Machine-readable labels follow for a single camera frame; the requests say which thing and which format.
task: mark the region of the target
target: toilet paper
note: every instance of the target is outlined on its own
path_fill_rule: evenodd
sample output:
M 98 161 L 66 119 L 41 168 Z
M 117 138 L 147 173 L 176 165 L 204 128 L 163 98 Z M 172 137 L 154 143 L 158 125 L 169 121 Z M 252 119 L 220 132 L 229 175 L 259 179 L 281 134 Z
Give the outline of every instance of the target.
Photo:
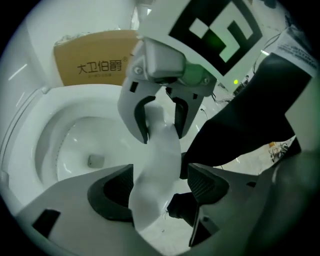
M 174 124 L 156 102 L 145 106 L 145 115 L 149 153 L 129 197 L 137 231 L 151 225 L 166 210 L 181 169 L 181 146 Z

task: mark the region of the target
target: gray panel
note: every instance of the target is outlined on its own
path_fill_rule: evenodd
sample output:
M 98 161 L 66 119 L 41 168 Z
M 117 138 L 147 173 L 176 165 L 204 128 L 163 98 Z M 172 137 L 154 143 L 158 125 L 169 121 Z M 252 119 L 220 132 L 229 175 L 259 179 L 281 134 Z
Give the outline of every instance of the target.
M 264 209 L 273 173 L 274 168 L 264 171 L 259 177 L 254 192 L 240 207 L 238 213 L 231 217 L 221 230 L 184 255 L 244 255 L 249 236 Z
M 229 190 L 223 198 L 216 203 L 206 204 L 201 207 L 203 215 L 210 216 L 210 219 L 220 228 L 229 218 L 238 213 L 239 208 L 244 205 L 253 191 L 256 191 L 251 186 L 248 186 L 247 183 L 256 182 L 258 176 L 210 168 L 202 164 L 197 165 L 229 183 Z
M 48 239 L 76 255 L 160 255 L 136 232 L 131 223 L 106 220 L 88 202 L 89 187 L 123 167 L 107 168 L 62 180 L 31 202 L 19 213 L 17 219 L 29 233 L 35 233 L 31 225 L 45 209 L 59 211 L 60 216 Z M 45 251 L 54 246 L 46 241 L 44 244 L 46 247 L 42 249 Z M 55 249 L 53 251 L 53 255 L 61 254 Z

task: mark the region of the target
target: black cable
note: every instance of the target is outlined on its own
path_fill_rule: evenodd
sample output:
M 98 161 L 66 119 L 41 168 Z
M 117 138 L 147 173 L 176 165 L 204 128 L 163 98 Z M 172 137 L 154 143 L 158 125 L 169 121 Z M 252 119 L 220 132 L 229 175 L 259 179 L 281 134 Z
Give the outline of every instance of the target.
M 261 50 L 261 52 L 260 52 L 259 56 L 256 58 L 256 60 L 255 60 L 255 62 L 254 62 L 254 64 L 253 64 L 253 67 L 252 67 L 252 72 L 253 72 L 253 74 L 255 74 L 255 73 L 256 73 L 256 64 L 257 64 L 257 60 L 258 60 L 258 59 L 259 59 L 259 57 L 261 56 L 262 51 L 264 51 L 264 50 L 265 50 L 265 49 L 267 49 L 270 45 L 272 45 L 275 41 L 277 41 L 277 40 L 278 40 L 278 38 L 280 37 L 280 34 L 281 34 L 281 32 L 280 32 L 279 34 L 276 34 L 275 36 L 271 37 L 268 41 L 266 41 L 266 43 L 265 43 L 264 45 L 266 45 L 268 42 L 270 42 L 270 40 L 272 40 L 272 39 L 276 38 L 275 40 L 273 40 L 271 43 L 269 43 L 267 46 L 265 46 L 265 47 Z
M 205 116 L 206 116 L 206 119 L 208 120 L 208 116 L 207 116 L 206 111 L 204 111 L 202 108 L 200 108 L 200 110 L 201 110 L 201 111 L 203 111 L 203 113 L 204 113 L 204 114 L 205 114 Z
M 217 103 L 217 102 L 216 102 L 216 99 L 215 99 L 216 95 L 215 95 L 214 93 L 211 94 L 211 97 L 212 97 L 212 99 L 214 100 L 214 102 Z

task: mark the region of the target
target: toilet bowl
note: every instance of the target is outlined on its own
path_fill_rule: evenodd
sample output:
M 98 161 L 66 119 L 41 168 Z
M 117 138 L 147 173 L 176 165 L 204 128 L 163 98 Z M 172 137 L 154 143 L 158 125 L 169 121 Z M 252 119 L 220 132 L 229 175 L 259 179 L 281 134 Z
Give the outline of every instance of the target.
M 8 187 L 22 206 L 58 181 L 102 168 L 133 164 L 138 177 L 148 145 L 122 122 L 120 91 L 117 85 L 86 84 L 34 93 L 10 132 L 2 162 Z M 185 141 L 191 143 L 196 132 L 191 129 Z

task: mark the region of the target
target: cable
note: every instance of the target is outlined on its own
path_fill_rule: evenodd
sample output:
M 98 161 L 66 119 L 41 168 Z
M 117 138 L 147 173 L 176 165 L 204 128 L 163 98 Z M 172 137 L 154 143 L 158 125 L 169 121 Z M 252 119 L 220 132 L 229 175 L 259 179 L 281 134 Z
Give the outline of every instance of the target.
M 214 93 L 211 94 L 211 97 L 215 103 L 224 103 L 224 102 L 230 103 L 234 99 L 234 98 L 225 98 L 222 100 L 216 100 L 216 95 Z
M 200 108 L 200 110 L 201 110 L 201 111 L 203 111 L 203 113 L 204 113 L 204 114 L 205 114 L 205 116 L 206 116 L 206 120 L 208 121 L 208 116 L 207 116 L 206 111 L 204 111 L 202 108 Z
M 255 74 L 255 73 L 256 73 L 256 64 L 257 64 L 257 60 L 259 59 L 259 57 L 260 57 L 260 55 L 261 55 L 262 51 L 264 51 L 264 50 L 265 50 L 265 49 L 267 49 L 270 45 L 272 45 L 275 41 L 277 41 L 277 40 L 278 40 L 278 38 L 280 37 L 280 34 L 281 34 L 281 33 L 282 33 L 282 32 L 280 32 L 279 34 L 276 34 L 275 36 L 271 37 L 268 41 L 266 41 L 266 42 L 265 42 L 265 44 L 264 44 L 264 45 L 266 45 L 267 43 L 269 43 L 272 39 L 276 38 L 275 40 L 273 40 L 271 43 L 269 43 L 267 46 L 265 46 L 265 47 L 261 50 L 261 52 L 260 52 L 259 56 L 256 58 L 256 60 L 255 60 L 255 62 L 254 62 L 254 64 L 253 64 L 253 67 L 252 67 L 252 72 L 253 72 L 253 74 Z

